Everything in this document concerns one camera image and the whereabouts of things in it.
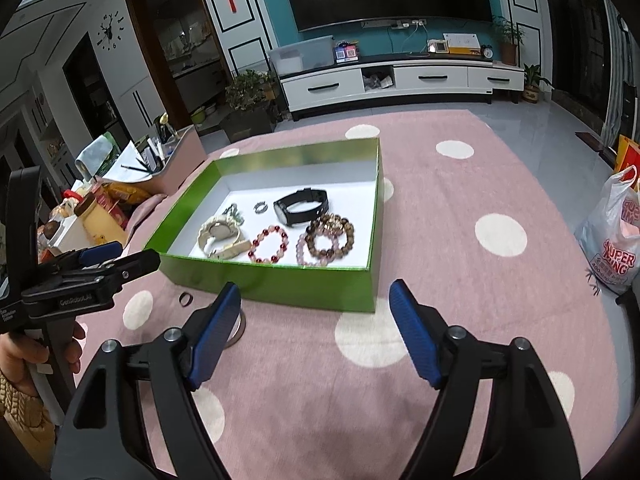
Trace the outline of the knit sleeve left forearm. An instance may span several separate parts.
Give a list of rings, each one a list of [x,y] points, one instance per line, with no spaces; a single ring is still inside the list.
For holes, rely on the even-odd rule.
[[[18,391],[1,375],[1,415],[30,457],[49,472],[55,446],[55,426],[36,396]]]

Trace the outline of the person's left hand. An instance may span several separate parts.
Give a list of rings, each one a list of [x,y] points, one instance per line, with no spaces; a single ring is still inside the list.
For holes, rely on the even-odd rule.
[[[73,337],[63,352],[68,367],[73,374],[80,372],[82,347],[80,342],[86,338],[84,326],[74,325]],[[49,350],[26,335],[1,335],[1,373],[19,392],[28,396],[38,396],[28,364],[43,364],[49,359]]]

